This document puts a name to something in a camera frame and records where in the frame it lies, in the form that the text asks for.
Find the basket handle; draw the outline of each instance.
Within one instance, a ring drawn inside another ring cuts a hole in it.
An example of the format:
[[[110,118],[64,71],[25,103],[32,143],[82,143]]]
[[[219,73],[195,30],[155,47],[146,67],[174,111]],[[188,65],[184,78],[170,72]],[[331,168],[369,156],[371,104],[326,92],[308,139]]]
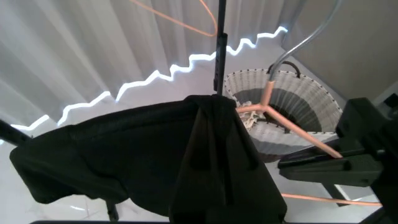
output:
[[[296,70],[296,74],[297,74],[296,77],[297,77],[297,78],[300,78],[301,72],[300,72],[299,68],[298,68],[294,63],[288,62],[288,61],[284,61],[284,62],[282,62],[282,63],[284,63],[284,64],[286,64],[286,65],[290,65],[291,67],[293,67],[294,70]],[[272,65],[269,66],[268,71],[267,71],[267,74],[269,74],[269,72],[271,71],[271,68],[272,68],[273,65],[274,65],[274,64],[272,64]]]

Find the black pole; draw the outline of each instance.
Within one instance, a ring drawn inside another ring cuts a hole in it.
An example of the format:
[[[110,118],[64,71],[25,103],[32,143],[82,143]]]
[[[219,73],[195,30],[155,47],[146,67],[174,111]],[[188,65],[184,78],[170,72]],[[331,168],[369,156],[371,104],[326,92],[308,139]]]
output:
[[[22,143],[30,140],[31,137],[23,133],[22,131],[13,128],[11,125],[6,122],[0,120],[0,139],[13,144],[15,146],[19,146]]]
[[[218,24],[217,24],[217,45],[216,45],[216,68],[213,80],[213,89],[218,95],[223,94],[224,69],[226,57],[226,44],[228,35],[224,33],[226,0],[218,2]]]

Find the black and white basket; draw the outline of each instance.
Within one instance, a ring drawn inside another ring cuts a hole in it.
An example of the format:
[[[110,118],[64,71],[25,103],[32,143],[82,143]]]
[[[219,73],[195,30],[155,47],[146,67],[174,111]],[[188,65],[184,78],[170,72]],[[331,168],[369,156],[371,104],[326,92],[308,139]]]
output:
[[[320,141],[335,138],[334,131],[342,114],[337,102],[321,84],[302,75],[293,63],[284,63],[293,66],[296,73],[278,71],[275,74],[270,106]],[[269,69],[233,72],[224,80],[224,95],[234,99],[238,106],[248,101],[259,103],[268,73]],[[265,119],[257,119],[248,131],[264,161],[278,159],[311,145],[266,114]]]

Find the gray wall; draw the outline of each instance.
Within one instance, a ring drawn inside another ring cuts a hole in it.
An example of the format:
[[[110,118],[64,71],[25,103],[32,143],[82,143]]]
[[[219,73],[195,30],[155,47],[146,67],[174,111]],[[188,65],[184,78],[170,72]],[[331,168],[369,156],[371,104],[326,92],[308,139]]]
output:
[[[332,5],[307,0],[283,48],[309,35]],[[374,100],[398,81],[397,12],[397,0],[345,0],[323,33],[294,57],[342,97]]]

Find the clothes hanger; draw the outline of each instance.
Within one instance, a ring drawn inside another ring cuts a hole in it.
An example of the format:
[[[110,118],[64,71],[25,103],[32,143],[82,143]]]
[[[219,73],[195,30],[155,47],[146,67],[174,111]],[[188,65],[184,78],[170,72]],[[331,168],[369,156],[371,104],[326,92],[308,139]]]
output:
[[[269,114],[272,118],[277,120],[280,124],[285,126],[285,128],[288,128],[295,132],[298,136],[301,138],[306,139],[310,143],[314,144],[316,147],[319,147],[323,151],[325,151],[327,154],[331,155],[334,158],[342,158],[343,156],[337,152],[336,150],[332,149],[330,146],[327,146],[323,142],[317,140],[313,136],[309,135],[307,132],[305,132],[303,129],[295,125],[293,122],[289,121],[286,119],[284,116],[282,116],[280,113],[278,113],[276,110],[274,110],[272,107],[269,106],[269,100],[271,98],[272,94],[272,89],[274,87],[274,77],[275,77],[275,72],[278,71],[280,65],[284,60],[286,60],[288,57],[290,57],[292,54],[296,53],[298,50],[300,50],[302,47],[306,46],[311,40],[313,40],[318,34],[320,34],[324,28],[330,23],[331,19],[333,16],[336,14],[336,11],[338,10],[342,0],[336,0],[335,5],[329,15],[326,17],[326,19],[318,26],[318,28],[310,34],[306,39],[301,41],[298,45],[295,47],[291,48],[290,50],[286,51],[283,53],[279,58],[275,61],[274,65],[271,67],[271,70],[269,72],[269,79],[268,82],[264,88],[264,92],[261,97],[261,101],[259,104],[256,105],[250,105],[250,106],[242,106],[239,108],[236,108],[236,111],[238,113],[245,113],[245,112],[252,112],[252,111],[257,111],[257,113],[267,113]]]

